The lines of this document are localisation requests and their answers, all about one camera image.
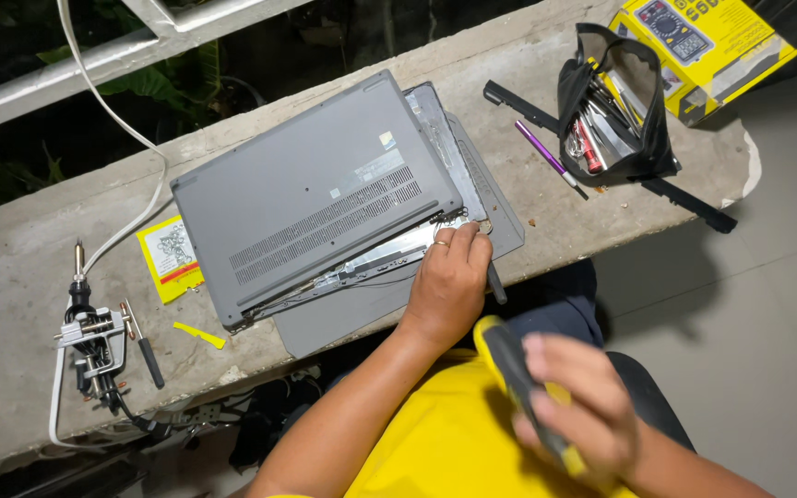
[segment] person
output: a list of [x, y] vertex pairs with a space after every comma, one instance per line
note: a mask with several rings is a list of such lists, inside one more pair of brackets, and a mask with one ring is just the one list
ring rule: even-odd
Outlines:
[[[482, 311], [489, 238], [471, 222], [442, 229], [436, 241], [396, 329], [283, 435], [247, 498], [597, 496], [609, 482], [630, 490], [617, 496], [770, 496], [637, 418], [611, 362], [584, 334], [527, 331], [531, 376], [573, 399], [560, 406], [531, 394], [537, 421], [576, 445], [587, 464], [577, 480], [557, 470], [484, 363], [451, 350]], [[546, 319], [573, 328], [554, 314]]]

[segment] tool pouch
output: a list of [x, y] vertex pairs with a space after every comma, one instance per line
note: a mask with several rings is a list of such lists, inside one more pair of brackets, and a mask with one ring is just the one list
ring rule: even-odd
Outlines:
[[[594, 58], [599, 62], [593, 69]], [[607, 170], [590, 174], [580, 167], [567, 151], [565, 143], [571, 120], [581, 111], [586, 89], [596, 73], [616, 71], [645, 106], [641, 149], [619, 159]], [[617, 36], [597, 24], [577, 24], [577, 58], [569, 59], [559, 73], [559, 136], [561, 162], [575, 176], [591, 179], [596, 176], [623, 176], [632, 180], [656, 175], [674, 175], [681, 167], [672, 154], [666, 109], [663, 103], [660, 58], [647, 45]]]
[[[589, 61], [590, 58], [598, 61], [597, 66]], [[615, 71], [629, 86], [626, 90], [633, 93], [642, 107], [647, 106], [648, 110], [645, 116], [640, 116], [644, 122], [641, 123], [640, 147], [636, 152], [618, 159], [606, 170], [591, 174], [571, 157], [567, 150], [567, 138], [572, 119], [585, 105], [590, 81], [597, 73], [608, 71]], [[681, 169], [672, 153], [666, 127], [662, 85], [660, 58], [650, 47], [639, 41], [621, 38], [603, 26], [580, 23], [577, 24], [577, 58], [568, 60], [559, 73], [559, 119], [494, 82], [488, 82], [483, 95], [493, 104], [507, 104], [537, 126], [556, 133], [559, 136], [561, 162], [584, 183], [598, 184], [598, 179], [602, 177], [641, 182], [649, 191], [665, 196], [672, 204], [699, 215], [716, 231], [730, 233], [737, 226], [737, 220], [661, 177], [675, 175]]]

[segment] multimeter display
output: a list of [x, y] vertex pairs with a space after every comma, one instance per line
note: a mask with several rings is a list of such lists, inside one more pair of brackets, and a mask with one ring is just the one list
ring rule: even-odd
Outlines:
[[654, 0], [635, 14], [684, 65], [689, 65], [713, 46], [663, 0]]

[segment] metal railing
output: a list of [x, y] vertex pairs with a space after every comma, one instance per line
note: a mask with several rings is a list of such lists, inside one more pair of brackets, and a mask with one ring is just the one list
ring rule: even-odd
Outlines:
[[[174, 14], [161, 0], [122, 0], [146, 28], [83, 51], [85, 66], [105, 83], [310, 1], [213, 0]], [[85, 89], [72, 58], [26, 74], [0, 85], [0, 123]]]

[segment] tiled floor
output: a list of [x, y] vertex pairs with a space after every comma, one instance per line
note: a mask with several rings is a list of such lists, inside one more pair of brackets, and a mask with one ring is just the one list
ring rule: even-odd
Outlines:
[[762, 176], [730, 208], [594, 258], [609, 349], [642, 362], [705, 456], [797, 496], [797, 79], [734, 109]]

